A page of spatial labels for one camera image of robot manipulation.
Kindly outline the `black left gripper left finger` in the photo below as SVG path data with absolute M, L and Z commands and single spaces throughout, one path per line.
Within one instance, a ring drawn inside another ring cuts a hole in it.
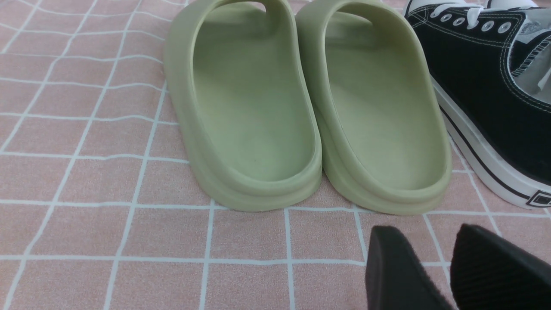
M 392 226 L 371 229 L 365 272 L 369 310 L 452 310 L 406 236 Z

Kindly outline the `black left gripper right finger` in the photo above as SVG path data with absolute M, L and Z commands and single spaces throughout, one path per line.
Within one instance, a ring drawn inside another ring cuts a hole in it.
M 548 310 L 551 267 L 497 234 L 462 224 L 451 261 L 451 290 L 461 310 Z

